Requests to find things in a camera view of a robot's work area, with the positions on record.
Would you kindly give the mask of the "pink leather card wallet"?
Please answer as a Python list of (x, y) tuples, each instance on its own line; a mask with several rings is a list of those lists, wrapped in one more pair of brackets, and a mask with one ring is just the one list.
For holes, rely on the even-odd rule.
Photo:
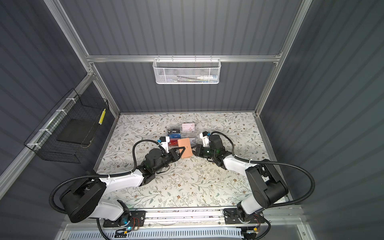
[(192, 151), (192, 147), (191, 147), (191, 141), (189, 138), (179, 139), (178, 140), (178, 147), (179, 148), (181, 148), (181, 147), (185, 148), (185, 150), (183, 151), (183, 154), (181, 156), (182, 159), (190, 158), (194, 155), (193, 151)]

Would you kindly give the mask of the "clear acrylic card display stand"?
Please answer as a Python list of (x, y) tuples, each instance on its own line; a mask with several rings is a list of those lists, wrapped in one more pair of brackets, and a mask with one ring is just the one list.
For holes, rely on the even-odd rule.
[(184, 139), (184, 138), (190, 138), (190, 137), (195, 137), (197, 139), (197, 133), (196, 133), (196, 130), (195, 132), (193, 133), (183, 133), (182, 132), (182, 124), (180, 125), (168, 125), (166, 126), (166, 133), (167, 133), (167, 128), (170, 128), (170, 127), (179, 127), (181, 129), (181, 139)]

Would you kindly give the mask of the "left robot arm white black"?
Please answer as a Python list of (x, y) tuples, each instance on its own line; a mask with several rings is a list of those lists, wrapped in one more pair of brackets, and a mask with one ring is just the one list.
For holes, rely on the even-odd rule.
[(125, 188), (141, 187), (150, 183), (163, 168), (178, 161), (186, 148), (179, 147), (163, 153), (152, 149), (133, 173), (120, 177), (76, 180), (62, 195), (60, 201), (72, 223), (88, 218), (105, 219), (120, 227), (133, 223), (129, 208), (121, 200), (103, 199), (103, 195)]

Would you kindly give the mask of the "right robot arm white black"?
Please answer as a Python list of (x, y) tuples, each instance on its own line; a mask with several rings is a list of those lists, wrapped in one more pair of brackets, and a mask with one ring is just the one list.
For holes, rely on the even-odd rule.
[(227, 151), (219, 135), (209, 132), (200, 133), (202, 144), (192, 147), (193, 154), (215, 163), (218, 167), (238, 173), (248, 179), (251, 194), (237, 204), (236, 216), (243, 223), (248, 222), (254, 213), (271, 207), (289, 193), (289, 189), (280, 173), (269, 160), (240, 161)]

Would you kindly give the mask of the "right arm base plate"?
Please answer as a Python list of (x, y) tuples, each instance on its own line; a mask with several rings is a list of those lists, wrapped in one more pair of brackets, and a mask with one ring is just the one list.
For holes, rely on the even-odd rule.
[(238, 210), (235, 208), (225, 208), (222, 211), (225, 223), (228, 225), (235, 225), (235, 224), (254, 224), (254, 225), (260, 225), (265, 223), (265, 220), (261, 218), (260, 215), (252, 214), (248, 215), (242, 210)]

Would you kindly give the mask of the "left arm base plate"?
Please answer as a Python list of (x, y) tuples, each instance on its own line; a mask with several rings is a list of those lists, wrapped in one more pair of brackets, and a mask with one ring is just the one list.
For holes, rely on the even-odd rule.
[(146, 211), (131, 211), (130, 213), (124, 212), (117, 220), (105, 220), (103, 223), (104, 228), (139, 228), (144, 226), (146, 219)]

